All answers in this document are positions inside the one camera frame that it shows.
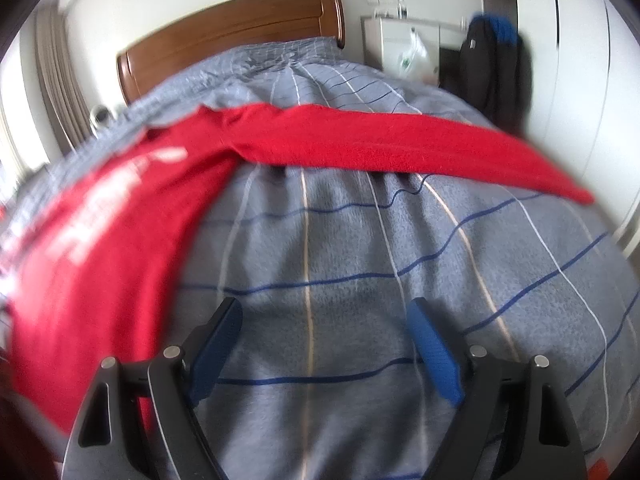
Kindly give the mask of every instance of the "red garment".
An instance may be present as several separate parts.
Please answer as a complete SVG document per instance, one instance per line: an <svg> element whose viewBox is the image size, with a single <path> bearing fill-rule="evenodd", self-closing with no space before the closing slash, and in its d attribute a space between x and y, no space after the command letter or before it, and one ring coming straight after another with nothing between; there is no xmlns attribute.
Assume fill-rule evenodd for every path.
<svg viewBox="0 0 640 480"><path fill-rule="evenodd" d="M46 210L13 304L15 387L69 432L100 360L159 349L198 222L244 160L441 173L593 199L523 142L430 116L200 108L149 130Z"/></svg>

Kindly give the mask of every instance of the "bed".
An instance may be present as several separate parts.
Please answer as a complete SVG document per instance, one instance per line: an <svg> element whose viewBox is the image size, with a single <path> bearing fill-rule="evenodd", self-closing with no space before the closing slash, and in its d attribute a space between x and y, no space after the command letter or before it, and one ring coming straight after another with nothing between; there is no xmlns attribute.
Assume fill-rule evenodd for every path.
<svg viewBox="0 0 640 480"><path fill-rule="evenodd" d="M233 0L130 46L117 60L129 108L34 184L3 247L145 125L202 104L492 127L438 88L347 62L345 40L340 0ZM404 330L423 296L497 356L548 356L588 465L612 469L640 428L638 291L593 207L439 174L244 164L202 219L164 341L241 299L240 342L197 411L229 478L417 479L453 414Z"/></svg>

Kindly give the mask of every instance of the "plastic bag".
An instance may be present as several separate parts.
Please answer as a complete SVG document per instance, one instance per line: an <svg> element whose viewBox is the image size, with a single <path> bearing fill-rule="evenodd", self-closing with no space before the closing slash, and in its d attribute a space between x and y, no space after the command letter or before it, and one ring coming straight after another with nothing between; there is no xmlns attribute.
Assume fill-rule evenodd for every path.
<svg viewBox="0 0 640 480"><path fill-rule="evenodd" d="M411 29L411 46L398 59L398 74L401 79L419 81L429 85L438 84L438 67L433 63L427 48L415 29Z"/></svg>

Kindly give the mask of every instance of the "headboard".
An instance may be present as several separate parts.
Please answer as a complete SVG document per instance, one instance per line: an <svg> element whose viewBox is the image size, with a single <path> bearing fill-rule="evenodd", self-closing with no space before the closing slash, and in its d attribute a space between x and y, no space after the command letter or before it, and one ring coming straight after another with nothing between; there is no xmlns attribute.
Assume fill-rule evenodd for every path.
<svg viewBox="0 0 640 480"><path fill-rule="evenodd" d="M333 36L344 47L341 0L229 0L173 22L118 54L129 104L169 76L234 46Z"/></svg>

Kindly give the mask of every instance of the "metal pin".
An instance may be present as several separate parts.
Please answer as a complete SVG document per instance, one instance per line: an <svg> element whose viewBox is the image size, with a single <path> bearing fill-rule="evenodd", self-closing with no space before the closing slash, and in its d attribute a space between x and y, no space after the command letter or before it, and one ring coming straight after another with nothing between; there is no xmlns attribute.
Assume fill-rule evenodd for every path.
<svg viewBox="0 0 640 480"><path fill-rule="evenodd" d="M549 366L549 359L547 359L546 357L544 357L543 355L536 355L533 358L533 362L536 364L537 367L539 368L546 368Z"/></svg>
<svg viewBox="0 0 640 480"><path fill-rule="evenodd" d="M471 345L469 348L469 353L473 357L485 357L486 356L486 348L480 345Z"/></svg>
<svg viewBox="0 0 640 480"><path fill-rule="evenodd" d="M100 366L104 369L107 369L107 368L111 368L114 364L116 364L115 357L105 357L100 363Z"/></svg>
<svg viewBox="0 0 640 480"><path fill-rule="evenodd" d="M180 347L176 345L168 346L162 352L162 355L167 359L173 359L174 357L178 357L180 355Z"/></svg>

